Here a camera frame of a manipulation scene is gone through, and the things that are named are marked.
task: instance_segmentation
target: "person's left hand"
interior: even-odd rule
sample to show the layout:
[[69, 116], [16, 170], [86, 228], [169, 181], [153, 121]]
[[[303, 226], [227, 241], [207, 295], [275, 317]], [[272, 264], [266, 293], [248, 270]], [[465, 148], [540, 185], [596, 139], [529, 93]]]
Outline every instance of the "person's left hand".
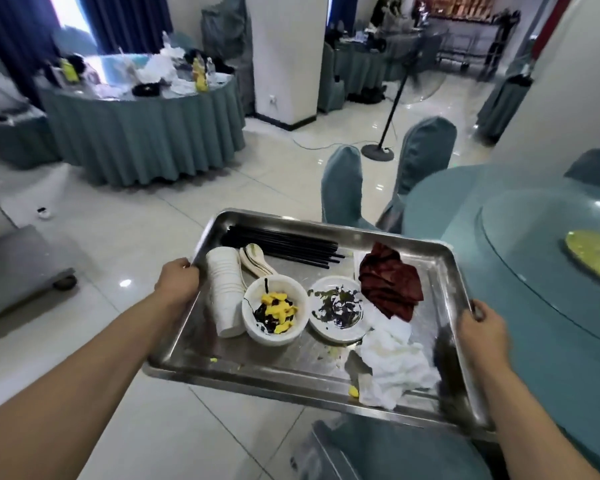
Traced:
[[187, 258], [179, 258], [162, 266], [154, 290], [169, 305], [184, 306], [195, 297], [199, 284], [198, 268], [190, 266]]

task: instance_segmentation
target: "hand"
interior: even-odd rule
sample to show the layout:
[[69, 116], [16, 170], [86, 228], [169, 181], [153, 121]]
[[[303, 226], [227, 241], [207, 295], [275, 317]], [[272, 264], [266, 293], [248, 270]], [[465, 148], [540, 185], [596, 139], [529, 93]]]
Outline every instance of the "hand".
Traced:
[[482, 380], [511, 368], [509, 332], [504, 318], [487, 304], [476, 299], [473, 304], [484, 319], [478, 322], [470, 310], [465, 310], [460, 318], [459, 336], [464, 353]]
[[184, 306], [195, 297], [199, 284], [198, 268], [190, 266], [188, 259], [180, 258], [162, 266], [154, 290], [168, 305]]

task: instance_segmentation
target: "red napkin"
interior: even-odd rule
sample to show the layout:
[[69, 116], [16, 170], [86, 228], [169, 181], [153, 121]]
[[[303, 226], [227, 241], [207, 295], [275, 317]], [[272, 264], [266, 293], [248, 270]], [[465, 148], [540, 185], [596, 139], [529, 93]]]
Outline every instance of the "red napkin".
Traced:
[[376, 242], [360, 263], [362, 294], [387, 318], [410, 322], [413, 307], [424, 299], [418, 271], [400, 260], [400, 253]]

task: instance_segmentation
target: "forearm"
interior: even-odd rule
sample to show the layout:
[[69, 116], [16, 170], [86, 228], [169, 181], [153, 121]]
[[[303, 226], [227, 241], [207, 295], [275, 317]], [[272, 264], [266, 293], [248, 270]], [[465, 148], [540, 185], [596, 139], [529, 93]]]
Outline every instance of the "forearm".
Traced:
[[482, 377], [512, 480], [600, 479], [512, 370]]
[[4, 403], [0, 478], [76, 478], [145, 357], [181, 312], [150, 295]]

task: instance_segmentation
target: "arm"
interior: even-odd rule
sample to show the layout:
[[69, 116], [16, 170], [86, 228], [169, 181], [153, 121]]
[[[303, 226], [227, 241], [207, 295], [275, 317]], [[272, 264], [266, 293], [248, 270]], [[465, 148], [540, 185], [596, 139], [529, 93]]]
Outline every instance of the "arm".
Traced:
[[512, 480], [600, 480], [511, 369], [504, 319], [483, 302], [474, 304], [484, 320], [466, 310], [460, 341], [482, 384]]
[[0, 406], [0, 479], [77, 478], [131, 380], [198, 290], [178, 259], [155, 291]]

